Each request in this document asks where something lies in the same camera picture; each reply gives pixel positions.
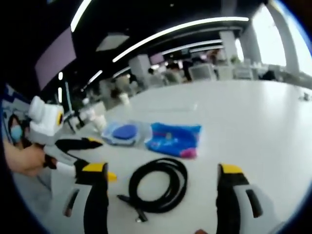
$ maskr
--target ceiling light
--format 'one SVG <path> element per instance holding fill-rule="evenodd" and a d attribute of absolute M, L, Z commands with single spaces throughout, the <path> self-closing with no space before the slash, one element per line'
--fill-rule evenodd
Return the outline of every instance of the ceiling light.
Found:
<path fill-rule="evenodd" d="M 58 88 L 58 102 L 62 103 L 62 88 Z"/>
<path fill-rule="evenodd" d="M 77 24 L 78 24 L 82 14 L 83 14 L 83 12 L 87 9 L 90 2 L 91 2 L 91 0 L 83 0 L 80 7 L 78 8 L 76 14 L 73 17 L 72 22 L 70 23 L 70 27 L 71 27 L 72 32 L 74 32 L 74 30 L 76 29 Z"/>
<path fill-rule="evenodd" d="M 58 74 L 58 79 L 59 79 L 59 80 L 62 80 L 62 79 L 63 79 L 63 72 L 60 72 L 60 73 Z"/>
<path fill-rule="evenodd" d="M 162 52 L 162 55 L 166 55 L 175 51 L 179 51 L 179 50 L 183 50 L 183 49 L 187 49 L 187 48 L 191 48 L 191 47 L 195 47 L 195 46 L 200 46 L 200 45 L 209 45 L 209 44 L 214 44 L 214 43 L 222 43 L 222 40 L 207 40 L 207 41 L 202 41 L 202 42 L 197 42 L 197 43 L 193 43 L 193 44 L 188 44 L 188 45 L 183 45 L 177 48 L 173 48 L 170 50 L 166 50 L 164 52 Z"/>
<path fill-rule="evenodd" d="M 202 47 L 190 50 L 190 53 L 200 52 L 200 51 L 206 51 L 206 50 L 216 50 L 216 49 L 223 49 L 223 45 L 216 45 L 216 46 L 208 46 L 208 47 Z"/>
<path fill-rule="evenodd" d="M 120 70 L 119 72 L 116 72 L 115 74 L 113 74 L 113 78 L 119 76 L 120 74 L 122 74 L 122 73 L 124 73 L 124 72 L 126 72 L 128 70 L 130 70 L 130 67 L 126 67 L 126 68 Z"/>
<path fill-rule="evenodd" d="M 154 35 L 151 35 L 150 37 L 138 42 L 137 44 L 129 47 L 128 49 L 126 49 L 124 52 L 122 52 L 121 54 L 119 54 L 117 57 L 115 57 L 113 59 L 113 62 L 117 62 L 119 59 L 121 59 L 122 57 L 124 57 L 125 55 L 127 55 L 128 53 L 130 53 L 131 51 L 139 48 L 140 46 L 156 39 L 159 38 L 165 34 L 180 30 L 182 28 L 187 28 L 190 26 L 194 26 L 194 25 L 198 25 L 198 24 L 203 24 L 203 23 L 212 23 L 212 22 L 220 22 L 220 21 L 248 21 L 249 19 L 246 17 L 216 17 L 216 18 L 208 18 L 208 19 L 200 19 L 200 20 L 195 20 L 195 21 L 191 21 L 188 23 L 183 23 L 177 26 L 174 26 L 172 28 L 168 28 L 165 29 L 159 33 L 156 33 Z"/>
<path fill-rule="evenodd" d="M 99 70 L 91 79 L 89 79 L 88 84 L 90 84 L 93 80 L 95 80 L 99 75 L 102 74 L 102 70 Z"/>

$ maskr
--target monitor screen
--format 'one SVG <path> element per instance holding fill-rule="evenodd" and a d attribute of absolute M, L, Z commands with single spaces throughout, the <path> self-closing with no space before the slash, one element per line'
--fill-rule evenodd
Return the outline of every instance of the monitor screen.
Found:
<path fill-rule="evenodd" d="M 43 52 L 35 65 L 39 87 L 42 90 L 69 63 L 76 59 L 70 27 Z"/>
<path fill-rule="evenodd" d="M 150 56 L 151 65 L 155 65 L 161 62 L 164 62 L 164 56 L 161 53 Z"/>

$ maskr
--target office desk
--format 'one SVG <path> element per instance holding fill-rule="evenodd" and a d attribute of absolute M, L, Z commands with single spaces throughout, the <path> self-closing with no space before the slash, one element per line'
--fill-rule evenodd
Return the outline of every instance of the office desk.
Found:
<path fill-rule="evenodd" d="M 108 120 L 132 118 L 203 126 L 198 158 L 183 160 L 189 173 L 183 201 L 168 213 L 147 213 L 149 221 L 143 224 L 135 223 L 134 209 L 116 195 L 128 193 L 136 168 L 164 156 L 109 145 L 72 152 L 88 161 L 108 161 L 109 170 L 118 176 L 108 190 L 109 233 L 193 234 L 204 229 L 214 234 L 219 162 L 241 167 L 249 182 L 273 201 L 277 217 L 287 220 L 312 180 L 312 105 L 298 99 L 302 92 L 302 88 L 271 81 L 202 81 L 148 90 L 133 97 L 130 107 L 120 105 L 108 111 Z M 96 135 L 90 125 L 79 134 Z M 56 173 L 52 180 L 56 193 L 72 183 Z M 167 185 L 166 175 L 155 173 L 142 182 L 139 194 L 143 199 L 155 199 Z"/>

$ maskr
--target coiled black cable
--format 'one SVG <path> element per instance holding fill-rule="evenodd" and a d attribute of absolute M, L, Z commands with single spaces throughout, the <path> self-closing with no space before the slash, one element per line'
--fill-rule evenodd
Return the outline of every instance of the coiled black cable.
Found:
<path fill-rule="evenodd" d="M 138 185 L 143 177 L 156 171 L 164 172 L 169 175 L 169 187 L 159 199 L 154 201 L 144 201 L 137 195 Z M 184 181 L 180 181 L 178 173 L 182 175 Z M 172 158 L 161 158 L 139 167 L 130 179 L 129 197 L 118 195 L 118 198 L 134 207 L 138 211 L 139 216 L 141 216 L 140 211 L 165 213 L 172 210 L 182 201 L 186 193 L 187 181 L 188 174 L 183 163 Z"/>

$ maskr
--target face mask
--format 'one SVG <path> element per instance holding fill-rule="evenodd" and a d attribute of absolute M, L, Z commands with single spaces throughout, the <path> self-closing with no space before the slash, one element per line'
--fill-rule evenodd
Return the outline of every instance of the face mask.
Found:
<path fill-rule="evenodd" d="M 13 138 L 14 142 L 20 141 L 22 133 L 23 132 L 19 125 L 15 125 L 14 127 L 11 128 L 11 137 Z"/>

